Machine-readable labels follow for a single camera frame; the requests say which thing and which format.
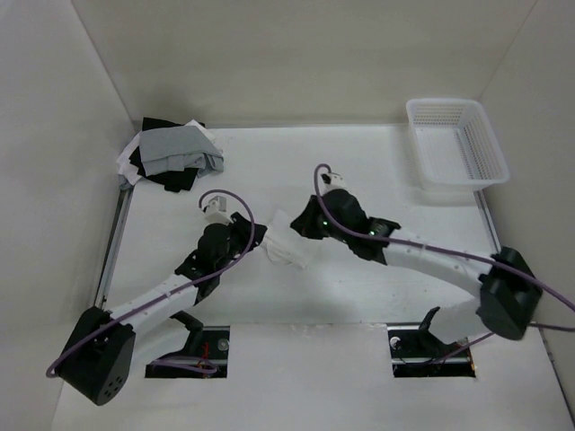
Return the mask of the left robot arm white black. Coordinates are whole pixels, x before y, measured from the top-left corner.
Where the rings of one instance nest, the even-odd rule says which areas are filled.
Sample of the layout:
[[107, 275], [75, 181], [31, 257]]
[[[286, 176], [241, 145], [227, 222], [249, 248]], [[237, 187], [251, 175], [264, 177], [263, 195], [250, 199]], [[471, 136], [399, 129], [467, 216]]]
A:
[[108, 403], [128, 379], [137, 342], [207, 298], [267, 231], [237, 212], [208, 224], [197, 249], [160, 285], [113, 310], [84, 311], [47, 376], [61, 378], [97, 406]]

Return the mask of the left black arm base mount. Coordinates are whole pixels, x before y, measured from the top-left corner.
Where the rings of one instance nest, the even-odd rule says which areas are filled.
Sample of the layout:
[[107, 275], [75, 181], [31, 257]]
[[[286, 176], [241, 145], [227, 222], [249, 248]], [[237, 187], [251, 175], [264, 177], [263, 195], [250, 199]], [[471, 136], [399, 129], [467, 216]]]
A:
[[178, 322], [176, 328], [187, 331], [185, 342], [179, 349], [167, 351], [147, 365], [146, 379], [190, 380], [227, 377], [231, 335], [229, 326], [205, 326], [187, 312], [176, 313], [169, 322]]

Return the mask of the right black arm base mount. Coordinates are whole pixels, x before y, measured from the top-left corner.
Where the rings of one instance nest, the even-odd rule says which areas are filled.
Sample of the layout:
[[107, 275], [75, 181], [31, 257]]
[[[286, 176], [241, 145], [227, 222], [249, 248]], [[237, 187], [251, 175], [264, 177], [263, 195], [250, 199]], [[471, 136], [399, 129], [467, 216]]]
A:
[[429, 326], [439, 308], [432, 308], [418, 326], [392, 326], [387, 337], [395, 378], [439, 378], [476, 376], [469, 349], [448, 359], [461, 344], [444, 344], [429, 332]]

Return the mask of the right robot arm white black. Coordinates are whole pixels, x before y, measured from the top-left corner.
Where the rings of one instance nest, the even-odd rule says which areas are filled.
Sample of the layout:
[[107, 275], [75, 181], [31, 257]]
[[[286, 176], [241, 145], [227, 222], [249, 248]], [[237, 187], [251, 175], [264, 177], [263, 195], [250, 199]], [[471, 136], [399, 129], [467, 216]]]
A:
[[479, 260], [431, 251], [398, 223], [367, 215], [345, 189], [311, 196], [290, 227], [304, 238], [333, 238], [363, 260], [413, 270], [469, 294], [465, 302], [436, 306], [426, 314], [416, 341], [427, 355], [437, 355], [448, 344], [487, 332], [521, 340], [543, 293], [532, 283], [534, 275], [518, 251], [504, 247]]

